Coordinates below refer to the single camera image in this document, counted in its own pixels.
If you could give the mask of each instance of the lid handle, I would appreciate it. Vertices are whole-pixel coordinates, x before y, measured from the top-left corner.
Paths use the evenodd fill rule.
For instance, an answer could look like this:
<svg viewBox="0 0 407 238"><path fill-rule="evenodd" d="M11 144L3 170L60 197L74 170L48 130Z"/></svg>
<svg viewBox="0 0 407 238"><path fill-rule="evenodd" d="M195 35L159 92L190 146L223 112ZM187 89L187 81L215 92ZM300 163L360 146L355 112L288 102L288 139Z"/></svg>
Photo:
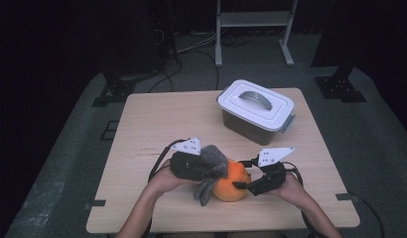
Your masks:
<svg viewBox="0 0 407 238"><path fill-rule="evenodd" d="M255 92L255 91L244 91L238 97L243 98L243 99L247 99L247 98L255 99L255 100L259 101L265 107L266 110L268 110L268 111L272 110L271 102L265 96L263 96L260 93Z"/></svg>

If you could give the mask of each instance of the orange fruit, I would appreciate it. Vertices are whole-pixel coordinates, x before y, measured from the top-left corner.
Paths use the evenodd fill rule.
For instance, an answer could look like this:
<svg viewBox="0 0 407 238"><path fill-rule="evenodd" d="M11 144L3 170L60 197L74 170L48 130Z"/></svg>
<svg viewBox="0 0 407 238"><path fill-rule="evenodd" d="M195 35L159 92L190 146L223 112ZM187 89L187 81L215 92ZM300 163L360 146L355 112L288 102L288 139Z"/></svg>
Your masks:
<svg viewBox="0 0 407 238"><path fill-rule="evenodd" d="M251 182L250 174L242 163L228 159L228 178L221 178L213 188L213 194L223 201L237 201L244 197L247 189L237 189L234 181Z"/></svg>

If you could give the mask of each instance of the storage box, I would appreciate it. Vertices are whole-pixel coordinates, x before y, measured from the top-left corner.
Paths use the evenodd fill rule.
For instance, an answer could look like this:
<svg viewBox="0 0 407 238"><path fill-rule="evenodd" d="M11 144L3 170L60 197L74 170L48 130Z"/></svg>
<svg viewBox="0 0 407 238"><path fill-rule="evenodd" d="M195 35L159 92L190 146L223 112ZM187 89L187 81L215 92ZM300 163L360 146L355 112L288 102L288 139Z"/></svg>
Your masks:
<svg viewBox="0 0 407 238"><path fill-rule="evenodd" d="M273 90L238 79L217 98L230 130L266 146L275 132L284 133L294 119L294 102Z"/></svg>

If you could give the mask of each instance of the dark background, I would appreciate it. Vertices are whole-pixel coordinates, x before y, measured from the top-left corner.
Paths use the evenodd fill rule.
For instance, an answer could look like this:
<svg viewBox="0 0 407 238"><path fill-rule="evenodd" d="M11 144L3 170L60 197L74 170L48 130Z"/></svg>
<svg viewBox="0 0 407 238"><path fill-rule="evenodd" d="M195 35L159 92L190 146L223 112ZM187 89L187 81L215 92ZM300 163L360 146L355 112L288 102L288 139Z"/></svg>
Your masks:
<svg viewBox="0 0 407 238"><path fill-rule="evenodd" d="M152 44L152 29L167 31L165 3L0 1L0 236L80 94L103 66L159 69L167 43ZM234 4L223 1L222 7ZM243 5L287 8L287 1ZM297 11L294 32L324 30L313 66L337 65L342 52L350 52L407 130L407 1L301 0ZM214 31L214 0L174 0L174 12L175 32Z"/></svg>

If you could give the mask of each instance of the gray cloth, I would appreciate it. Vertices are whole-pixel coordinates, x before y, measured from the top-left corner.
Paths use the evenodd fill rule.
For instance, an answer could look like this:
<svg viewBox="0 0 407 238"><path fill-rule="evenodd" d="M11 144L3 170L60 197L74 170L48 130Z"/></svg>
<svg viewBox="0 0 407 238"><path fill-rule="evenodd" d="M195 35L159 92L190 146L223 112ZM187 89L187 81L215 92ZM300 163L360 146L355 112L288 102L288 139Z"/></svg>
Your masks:
<svg viewBox="0 0 407 238"><path fill-rule="evenodd" d="M201 159L208 163L212 174L218 174L216 178L203 178L202 183L194 192L194 200L198 200L201 206L206 206L212 195L213 187L220 178L228 176L228 159L214 145L205 146L201 149Z"/></svg>

